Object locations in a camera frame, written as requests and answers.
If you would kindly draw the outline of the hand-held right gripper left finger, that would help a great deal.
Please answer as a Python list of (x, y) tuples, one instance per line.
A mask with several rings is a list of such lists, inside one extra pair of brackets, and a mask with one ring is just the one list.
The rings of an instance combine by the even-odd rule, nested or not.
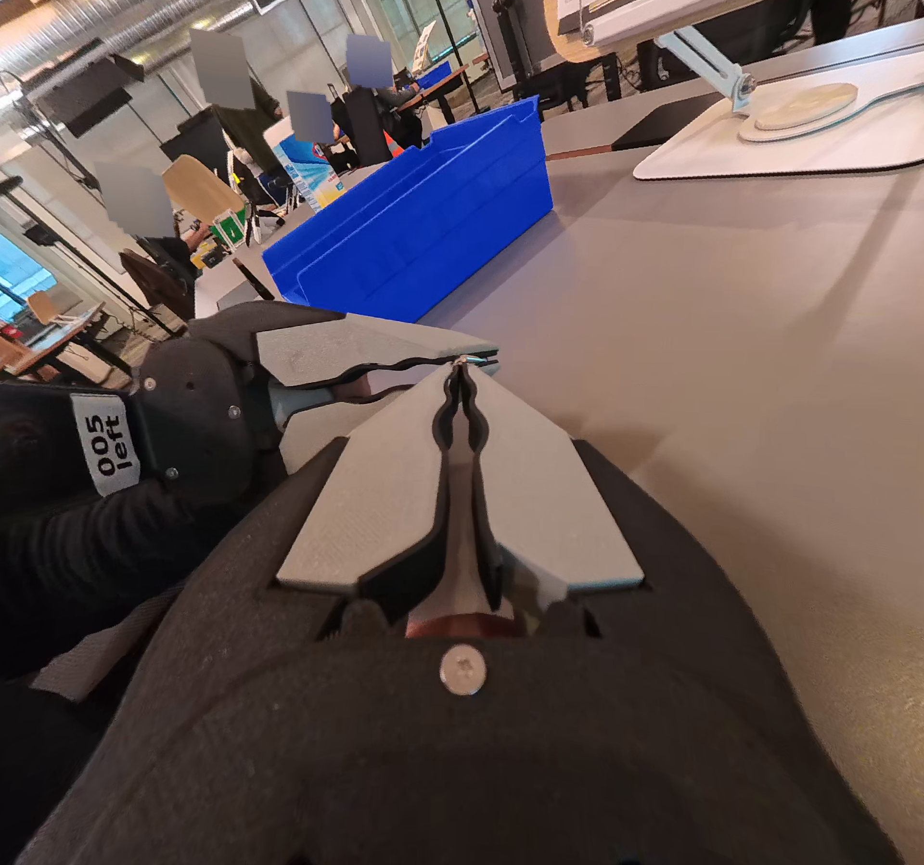
[(457, 379), (433, 420), (433, 444), (338, 458), (276, 574), (281, 587), (374, 602), (390, 622), (431, 594), (445, 571), (448, 453)]

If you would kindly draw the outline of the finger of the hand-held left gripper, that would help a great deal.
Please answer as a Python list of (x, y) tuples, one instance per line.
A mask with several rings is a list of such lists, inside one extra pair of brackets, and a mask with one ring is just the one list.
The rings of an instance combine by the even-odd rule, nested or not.
[(329, 399), (292, 412), (279, 452), (285, 472), (295, 475), (336, 440), (356, 448), (350, 457), (379, 457), (405, 446), (433, 444), (433, 420), (446, 404), (450, 367), (434, 367), (417, 383), (388, 387), (377, 395)]
[(259, 332), (256, 345), (260, 366), (285, 387), (348, 384), (373, 371), (496, 356), (500, 349), (453, 330), (361, 315)]

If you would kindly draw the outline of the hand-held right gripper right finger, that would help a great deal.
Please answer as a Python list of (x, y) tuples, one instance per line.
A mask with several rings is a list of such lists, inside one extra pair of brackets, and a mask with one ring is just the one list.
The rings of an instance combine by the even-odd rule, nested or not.
[(479, 582), (543, 614), (586, 594), (639, 587), (641, 565), (567, 431), (472, 365), (458, 367), (472, 453)]

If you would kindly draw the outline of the disinfecting wipes canister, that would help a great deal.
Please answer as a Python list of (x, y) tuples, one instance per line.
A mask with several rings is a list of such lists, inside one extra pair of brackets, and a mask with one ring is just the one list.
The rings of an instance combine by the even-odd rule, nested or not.
[(302, 142), (291, 135), (271, 148), (314, 213), (321, 212), (346, 193), (343, 182), (318, 144)]

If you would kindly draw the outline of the person's left forearm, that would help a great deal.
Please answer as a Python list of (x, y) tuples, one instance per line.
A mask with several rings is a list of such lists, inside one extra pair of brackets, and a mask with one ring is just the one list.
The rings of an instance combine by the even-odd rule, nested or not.
[(246, 515), (156, 480), (2, 521), (1, 677), (39, 671), (189, 576)]

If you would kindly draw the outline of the black studio light panel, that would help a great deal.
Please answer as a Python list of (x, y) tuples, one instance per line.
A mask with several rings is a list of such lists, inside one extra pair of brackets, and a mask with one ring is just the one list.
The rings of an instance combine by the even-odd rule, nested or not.
[(30, 100), (43, 115), (78, 139), (129, 105), (132, 96), (128, 88), (142, 82), (143, 67), (115, 54), (87, 65)]

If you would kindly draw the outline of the person's black clothed body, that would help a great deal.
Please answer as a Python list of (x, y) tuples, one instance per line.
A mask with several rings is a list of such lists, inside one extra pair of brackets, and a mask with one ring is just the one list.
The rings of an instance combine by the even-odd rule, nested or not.
[(144, 660), (116, 709), (3, 684), (2, 863), (210, 863), (183, 760), (208, 679)]

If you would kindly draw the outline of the black monitor screen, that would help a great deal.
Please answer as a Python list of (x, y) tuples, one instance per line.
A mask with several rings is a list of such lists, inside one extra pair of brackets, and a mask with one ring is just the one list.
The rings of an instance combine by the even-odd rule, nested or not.
[(218, 117), (211, 111), (204, 111), (179, 125), (177, 134), (161, 144), (160, 150), (171, 161), (181, 155), (191, 155), (214, 171), (225, 169), (229, 147)]

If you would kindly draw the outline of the white document stand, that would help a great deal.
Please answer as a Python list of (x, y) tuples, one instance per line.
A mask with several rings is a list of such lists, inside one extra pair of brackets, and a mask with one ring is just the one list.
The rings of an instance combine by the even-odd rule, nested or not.
[(756, 84), (696, 25), (656, 44), (720, 93), (638, 180), (863, 173), (922, 164), (922, 52)]

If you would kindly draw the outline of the black flat pad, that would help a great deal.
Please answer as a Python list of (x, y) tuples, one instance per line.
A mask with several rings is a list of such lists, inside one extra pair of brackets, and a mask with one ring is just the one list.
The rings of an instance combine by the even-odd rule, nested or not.
[(724, 101), (718, 94), (703, 94), (664, 103), (639, 120), (612, 142), (613, 152), (659, 147), (671, 140), (714, 104)]

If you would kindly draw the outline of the large paned window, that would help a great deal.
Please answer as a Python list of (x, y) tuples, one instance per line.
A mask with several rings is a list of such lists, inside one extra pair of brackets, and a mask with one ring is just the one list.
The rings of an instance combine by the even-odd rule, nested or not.
[(1, 319), (9, 320), (27, 306), (27, 299), (57, 286), (51, 271), (1, 235)]

